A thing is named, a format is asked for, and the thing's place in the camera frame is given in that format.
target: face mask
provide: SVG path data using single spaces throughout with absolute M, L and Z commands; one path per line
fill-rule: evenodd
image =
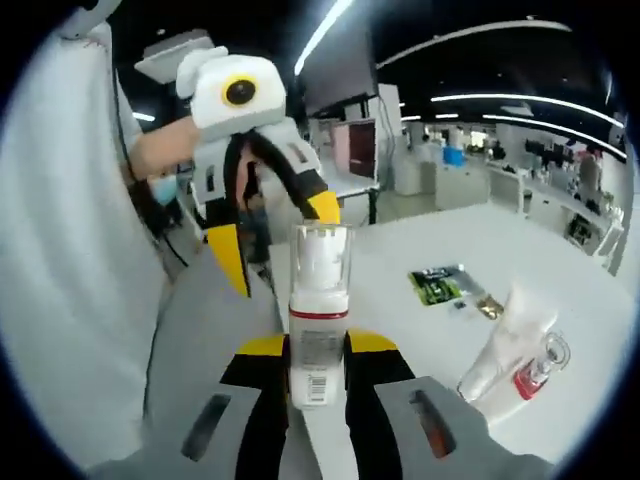
M 151 193 L 163 207 L 166 207 L 174 198 L 178 191 L 178 180 L 175 175 L 167 175 L 166 177 L 155 178 L 149 181 Z

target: robot camera eye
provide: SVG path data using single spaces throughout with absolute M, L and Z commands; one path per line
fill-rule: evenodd
M 223 90 L 224 103 L 231 107 L 242 107 L 256 95 L 256 82 L 249 77 L 235 77 L 227 82 Z

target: gray gripper base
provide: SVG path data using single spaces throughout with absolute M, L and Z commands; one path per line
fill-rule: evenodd
M 99 480 L 233 480 L 245 427 L 260 390 L 218 384 L 208 398 L 182 407 L 147 445 L 129 458 L 108 462 L 91 472 Z M 210 402 L 228 403 L 202 456 L 183 455 L 185 440 Z
M 393 428 L 405 480 L 550 477 L 549 463 L 534 455 L 514 455 L 496 443 L 482 414 L 430 377 L 376 385 L 375 390 Z M 442 458 L 436 458 L 427 440 L 420 414 L 412 404 L 416 398 L 426 398 L 428 407 L 448 429 L 452 448 Z

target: monitor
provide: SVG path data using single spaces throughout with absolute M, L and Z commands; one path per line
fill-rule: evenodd
M 374 119 L 336 124 L 331 137 L 338 171 L 377 181 L 378 159 Z
M 298 79 L 307 116 L 378 95 L 367 19 L 352 6 L 305 61 Z

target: red stripe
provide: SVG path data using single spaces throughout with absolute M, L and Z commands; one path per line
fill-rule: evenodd
M 349 310 L 339 313 L 309 313 L 297 312 L 289 307 L 289 314 L 297 318 L 306 318 L 307 320 L 338 320 L 346 317 L 349 314 Z

